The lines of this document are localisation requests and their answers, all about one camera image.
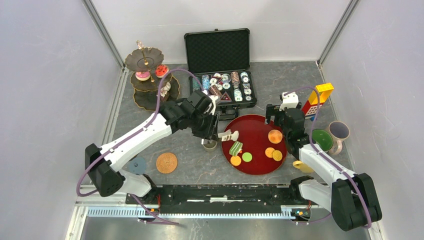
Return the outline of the orange peach bun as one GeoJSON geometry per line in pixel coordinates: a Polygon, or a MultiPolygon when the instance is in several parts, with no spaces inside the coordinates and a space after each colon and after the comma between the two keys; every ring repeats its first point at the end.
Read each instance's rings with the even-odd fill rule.
{"type": "Polygon", "coordinates": [[[272,129],[268,132],[267,138],[272,144],[279,144],[283,140],[283,134],[277,129],[272,129]]]}

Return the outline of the red frosted donut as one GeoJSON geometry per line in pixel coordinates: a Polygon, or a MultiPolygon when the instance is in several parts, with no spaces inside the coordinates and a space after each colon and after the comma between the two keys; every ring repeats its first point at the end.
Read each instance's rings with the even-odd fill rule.
{"type": "Polygon", "coordinates": [[[169,72],[169,67],[167,65],[164,64],[160,64],[156,67],[155,69],[155,75],[161,79],[163,78],[168,72],[169,72]]]}

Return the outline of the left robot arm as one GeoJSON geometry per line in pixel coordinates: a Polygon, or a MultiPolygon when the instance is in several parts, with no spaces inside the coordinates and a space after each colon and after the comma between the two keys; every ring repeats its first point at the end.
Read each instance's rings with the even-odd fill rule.
{"type": "Polygon", "coordinates": [[[116,192],[133,194],[145,204],[153,203],[157,190],[144,176],[123,170],[137,154],[155,142],[179,130],[191,129],[193,136],[203,140],[218,140],[217,126],[220,101],[216,95],[206,95],[200,90],[189,97],[161,102],[158,109],[143,123],[120,138],[100,147],[94,143],[85,149],[85,172],[101,197],[116,192]]]}

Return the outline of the white rectangular pastry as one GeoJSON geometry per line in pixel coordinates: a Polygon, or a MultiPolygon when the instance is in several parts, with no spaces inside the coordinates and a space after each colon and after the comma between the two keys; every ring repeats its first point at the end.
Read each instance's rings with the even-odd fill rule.
{"type": "Polygon", "coordinates": [[[242,149],[243,149],[243,143],[241,143],[240,141],[235,141],[229,149],[229,154],[231,156],[237,156],[240,153],[240,151],[242,151],[242,149]]]}

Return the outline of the white striped donut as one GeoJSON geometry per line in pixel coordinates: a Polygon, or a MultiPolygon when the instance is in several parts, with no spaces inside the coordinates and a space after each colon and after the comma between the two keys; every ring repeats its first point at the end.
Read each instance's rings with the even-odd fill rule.
{"type": "Polygon", "coordinates": [[[169,92],[169,90],[171,89],[171,84],[169,82],[167,82],[161,89],[160,89],[160,95],[161,96],[166,96],[169,92]]]}

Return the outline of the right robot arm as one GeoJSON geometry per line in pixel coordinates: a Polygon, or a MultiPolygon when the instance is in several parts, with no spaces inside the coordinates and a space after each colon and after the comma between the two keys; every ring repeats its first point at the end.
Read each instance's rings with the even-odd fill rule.
{"type": "Polygon", "coordinates": [[[324,180],[320,183],[309,175],[291,180],[289,199],[295,204],[306,200],[318,204],[345,232],[370,228],[383,217],[373,179],[342,166],[314,143],[300,107],[299,103],[291,108],[267,104],[265,109],[265,123],[281,128],[288,153],[324,180]]]}

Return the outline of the chocolate cake slice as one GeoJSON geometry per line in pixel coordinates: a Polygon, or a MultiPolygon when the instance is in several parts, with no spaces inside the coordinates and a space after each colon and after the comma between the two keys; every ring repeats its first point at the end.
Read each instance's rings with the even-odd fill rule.
{"type": "Polygon", "coordinates": [[[161,102],[166,102],[168,100],[169,96],[170,96],[170,93],[168,91],[161,92],[160,93],[160,101],[161,102]]]}

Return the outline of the pink frosted donut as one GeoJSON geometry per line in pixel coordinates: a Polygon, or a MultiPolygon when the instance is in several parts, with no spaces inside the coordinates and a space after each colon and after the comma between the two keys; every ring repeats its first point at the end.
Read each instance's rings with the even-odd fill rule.
{"type": "Polygon", "coordinates": [[[150,77],[151,77],[151,74],[148,71],[145,71],[145,72],[139,71],[139,72],[135,73],[135,77],[136,77],[137,80],[143,82],[143,81],[149,80],[150,77]]]}

